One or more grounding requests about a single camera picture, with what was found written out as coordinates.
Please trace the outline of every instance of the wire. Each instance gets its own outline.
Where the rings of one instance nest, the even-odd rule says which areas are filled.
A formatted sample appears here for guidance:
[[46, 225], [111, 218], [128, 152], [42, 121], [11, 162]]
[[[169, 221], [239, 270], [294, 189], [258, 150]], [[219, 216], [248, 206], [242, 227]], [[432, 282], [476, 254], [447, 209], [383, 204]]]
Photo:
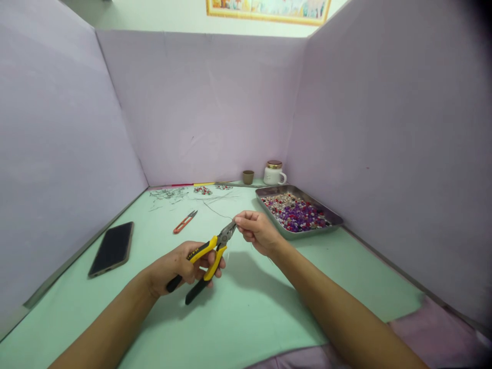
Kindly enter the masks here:
[[203, 203], [205, 204], [205, 206], [206, 206], [207, 208], [209, 208], [210, 210], [212, 210], [215, 214], [217, 214], [217, 215], [221, 216], [222, 218], [229, 218], [230, 220], [232, 220], [232, 218], [231, 218], [231, 217], [226, 217], [226, 216], [224, 216], [224, 215], [221, 215], [221, 214], [217, 213], [215, 210], [213, 210], [210, 206], [208, 206], [208, 205], [207, 205], [207, 203], [205, 202], [205, 200], [202, 200], [202, 201], [203, 201]]

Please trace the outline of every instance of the metal tray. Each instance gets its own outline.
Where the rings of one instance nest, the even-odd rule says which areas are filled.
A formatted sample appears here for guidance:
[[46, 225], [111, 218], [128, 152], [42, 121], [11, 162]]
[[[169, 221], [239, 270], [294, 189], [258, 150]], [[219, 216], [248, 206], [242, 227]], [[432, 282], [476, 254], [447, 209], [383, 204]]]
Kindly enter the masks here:
[[[277, 227], [280, 234], [285, 239], [293, 240], [293, 239], [304, 238], [304, 237], [308, 237], [308, 236], [314, 236], [314, 235], [318, 235], [321, 233], [329, 233], [329, 232], [335, 231], [336, 229], [338, 229], [340, 226], [343, 225], [343, 219], [337, 213], [331, 211], [325, 205], [320, 203], [318, 200], [312, 198], [306, 192], [301, 191], [300, 189], [298, 189], [297, 187], [295, 187], [291, 184], [287, 184], [286, 186], [275, 186], [275, 187], [262, 188], [262, 189], [256, 190], [255, 192], [256, 192], [256, 198], [258, 199], [260, 206], [265, 210], [265, 212], [268, 214], [268, 216], [272, 219], [273, 224]], [[298, 232], [298, 233], [286, 230], [284, 227], [282, 227], [282, 225], [275, 218], [275, 216], [272, 214], [272, 212], [267, 208], [267, 206], [264, 204], [264, 202], [261, 201], [262, 197], [281, 195], [284, 193], [290, 193], [290, 194], [292, 194], [298, 198], [303, 199], [306, 202], [310, 202], [311, 205], [313, 205], [314, 207], [316, 207], [319, 210], [321, 210], [322, 212], [324, 212], [326, 220], [331, 225], [328, 227], [325, 227], [325, 228], [318, 228], [315, 230]]]

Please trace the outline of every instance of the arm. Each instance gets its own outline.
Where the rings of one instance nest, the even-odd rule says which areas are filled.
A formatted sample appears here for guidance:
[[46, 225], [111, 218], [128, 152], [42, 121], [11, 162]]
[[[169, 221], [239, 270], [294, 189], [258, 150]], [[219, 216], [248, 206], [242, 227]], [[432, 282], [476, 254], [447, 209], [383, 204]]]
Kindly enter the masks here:
[[[116, 368], [157, 299], [168, 294], [168, 282], [179, 274], [184, 279], [180, 286], [185, 281], [191, 284], [205, 274], [200, 267], [208, 268], [213, 264], [215, 251], [210, 251], [195, 264], [186, 260], [188, 254], [201, 245], [201, 242], [184, 242], [141, 271], [51, 364], [50, 369]], [[225, 268], [225, 265], [222, 259], [220, 268]], [[215, 276], [220, 278], [221, 275], [217, 269]]]
[[285, 274], [348, 364], [427, 368], [386, 324], [285, 241], [265, 214], [244, 211], [234, 220], [244, 239]]

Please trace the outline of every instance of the mint green surface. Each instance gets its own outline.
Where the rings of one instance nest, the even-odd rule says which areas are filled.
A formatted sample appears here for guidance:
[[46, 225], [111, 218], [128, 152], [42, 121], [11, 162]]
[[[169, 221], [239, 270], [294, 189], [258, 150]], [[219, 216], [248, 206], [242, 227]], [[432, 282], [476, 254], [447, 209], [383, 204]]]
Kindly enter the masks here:
[[[145, 192], [114, 225], [135, 222], [130, 260], [94, 279], [87, 272], [102, 236], [61, 276], [31, 313], [0, 344], [0, 367], [46, 368], [140, 270], [186, 240], [207, 241], [244, 209], [260, 211], [253, 189], [183, 188], [183, 199]], [[173, 229], [192, 210], [196, 217]], [[422, 293], [347, 232], [293, 245], [329, 277], [387, 322], [420, 307]], [[236, 232], [224, 256], [227, 268], [214, 288], [190, 306], [184, 285], [161, 298], [121, 362], [121, 368], [241, 368], [283, 351], [327, 342], [287, 279]]]

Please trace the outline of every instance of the hand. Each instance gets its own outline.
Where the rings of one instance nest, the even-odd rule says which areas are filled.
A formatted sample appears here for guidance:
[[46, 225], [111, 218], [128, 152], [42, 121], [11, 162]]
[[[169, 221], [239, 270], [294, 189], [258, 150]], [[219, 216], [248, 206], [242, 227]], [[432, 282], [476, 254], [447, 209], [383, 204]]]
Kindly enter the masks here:
[[[169, 292], [166, 290], [167, 284], [180, 275], [183, 277], [183, 281], [178, 285], [178, 288], [183, 285], [184, 282], [193, 284], [195, 279], [201, 279], [205, 270], [202, 268], [208, 268], [213, 265], [215, 261], [215, 250], [211, 250], [203, 255], [199, 260], [192, 264], [186, 259], [191, 252], [198, 247], [202, 246], [203, 242], [186, 241], [175, 248], [173, 251], [165, 254], [155, 262], [150, 264], [143, 272], [147, 274], [147, 281], [149, 285], [149, 291], [152, 296], [158, 298], [159, 296], [167, 295]], [[222, 271], [226, 266], [226, 261], [221, 258], [219, 268], [215, 272], [215, 277], [220, 278]], [[213, 280], [207, 285], [207, 287], [213, 286]]]
[[245, 210], [234, 217], [237, 229], [261, 255], [269, 256], [283, 241], [267, 215]]

